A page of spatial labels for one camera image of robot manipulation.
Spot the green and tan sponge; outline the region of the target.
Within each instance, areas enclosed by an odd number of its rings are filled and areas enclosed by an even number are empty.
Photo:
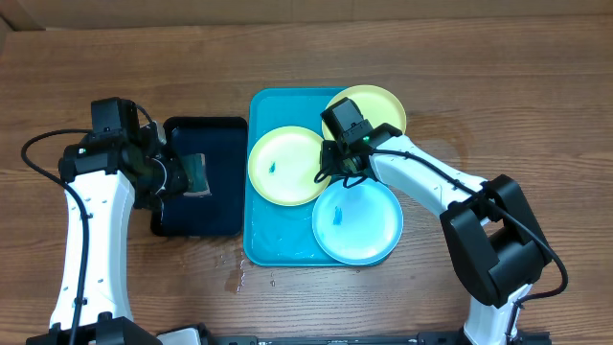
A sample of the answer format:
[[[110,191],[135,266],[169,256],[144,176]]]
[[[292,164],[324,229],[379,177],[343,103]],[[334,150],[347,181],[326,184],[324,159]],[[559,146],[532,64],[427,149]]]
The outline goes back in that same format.
[[[190,183],[184,196],[208,196],[211,191],[206,174],[205,155],[202,153],[184,155],[181,156],[181,162]]]

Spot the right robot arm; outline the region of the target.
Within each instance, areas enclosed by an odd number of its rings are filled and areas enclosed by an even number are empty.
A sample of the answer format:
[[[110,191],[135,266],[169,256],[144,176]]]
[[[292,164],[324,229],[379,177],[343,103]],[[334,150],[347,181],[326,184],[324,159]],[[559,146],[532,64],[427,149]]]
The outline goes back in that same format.
[[[554,254],[520,186],[501,174],[460,172],[416,146],[390,124],[372,126],[349,98],[321,114],[331,137],[322,170],[353,187],[368,178],[412,197],[438,217],[454,271],[471,296],[460,342],[522,344],[520,308]]]

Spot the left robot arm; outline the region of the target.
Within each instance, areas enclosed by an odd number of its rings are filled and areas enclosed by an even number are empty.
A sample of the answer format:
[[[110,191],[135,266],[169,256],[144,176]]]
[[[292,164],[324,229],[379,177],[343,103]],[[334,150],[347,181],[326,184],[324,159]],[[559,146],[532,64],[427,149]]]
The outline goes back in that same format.
[[[58,173],[22,160],[59,185],[66,196],[68,231],[60,293],[49,331],[30,344],[156,344],[133,321],[126,282],[127,229],[133,209],[160,212],[167,199],[194,184],[146,111],[131,100],[91,104],[92,126],[67,147]]]

